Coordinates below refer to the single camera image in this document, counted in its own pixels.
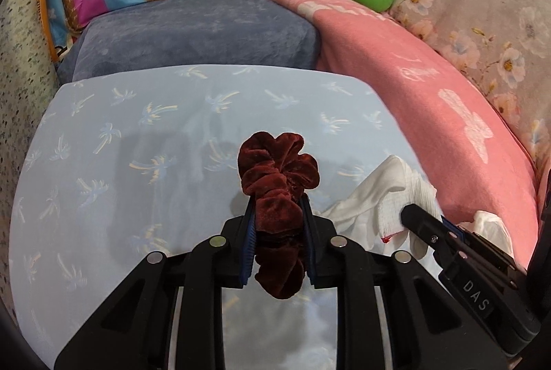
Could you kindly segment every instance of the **beige floral bedding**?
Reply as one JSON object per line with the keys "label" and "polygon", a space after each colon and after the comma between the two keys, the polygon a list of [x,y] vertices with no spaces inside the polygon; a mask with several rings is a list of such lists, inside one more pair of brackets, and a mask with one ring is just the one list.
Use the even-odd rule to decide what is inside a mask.
{"label": "beige floral bedding", "polygon": [[479,88],[541,178],[550,150],[551,0],[396,0],[390,13]]}

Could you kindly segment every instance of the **light blue tablecloth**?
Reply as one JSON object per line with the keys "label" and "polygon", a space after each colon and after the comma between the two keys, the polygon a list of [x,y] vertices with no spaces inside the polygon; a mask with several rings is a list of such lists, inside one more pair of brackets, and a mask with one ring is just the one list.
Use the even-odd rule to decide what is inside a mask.
{"label": "light blue tablecloth", "polygon": [[[389,154],[422,172],[378,96],[350,77],[178,66],[63,86],[32,140],[10,230],[19,324],[53,368],[62,347],[148,252],[189,251],[244,213],[236,157],[257,131],[306,140],[323,210]],[[334,369],[334,290],[281,302],[256,281],[224,292],[229,370]]]}

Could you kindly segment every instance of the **leaf patterned fabric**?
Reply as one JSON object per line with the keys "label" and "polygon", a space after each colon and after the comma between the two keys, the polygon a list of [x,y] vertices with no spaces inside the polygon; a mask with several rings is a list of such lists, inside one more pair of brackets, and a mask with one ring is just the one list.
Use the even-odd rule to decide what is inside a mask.
{"label": "leaf patterned fabric", "polygon": [[[124,72],[64,85],[42,122],[15,195],[9,258],[19,325],[50,368],[145,255],[187,252],[245,212],[237,156],[255,132],[304,137],[321,175],[314,210],[347,198],[390,154],[425,176],[370,86],[316,71]],[[305,284],[281,302],[254,279],[225,291],[228,369],[334,368],[335,294]],[[266,353],[244,352],[252,343]]]}
{"label": "leaf patterned fabric", "polygon": [[546,178],[551,0],[396,0],[390,14],[483,93]]}

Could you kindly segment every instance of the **pink blanket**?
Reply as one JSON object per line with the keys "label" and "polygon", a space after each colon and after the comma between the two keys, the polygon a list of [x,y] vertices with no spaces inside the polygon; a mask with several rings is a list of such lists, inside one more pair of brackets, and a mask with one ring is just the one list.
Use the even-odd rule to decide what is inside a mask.
{"label": "pink blanket", "polygon": [[319,69],[368,83],[414,148],[446,217],[496,213],[527,266],[537,241],[530,159],[478,90],[393,20],[352,0],[273,0],[320,31]]}

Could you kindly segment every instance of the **dark red velvet scrunchie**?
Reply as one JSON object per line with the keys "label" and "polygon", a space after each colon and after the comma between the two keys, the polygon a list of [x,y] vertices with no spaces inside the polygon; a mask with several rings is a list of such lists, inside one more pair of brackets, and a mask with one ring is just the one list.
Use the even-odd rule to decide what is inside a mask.
{"label": "dark red velvet scrunchie", "polygon": [[305,189],[320,183],[318,163],[299,154],[304,139],[284,133],[276,139],[256,133],[238,156],[243,192],[254,196],[256,207],[257,281],[270,295],[285,299],[296,294],[304,279],[302,209],[297,204]]}

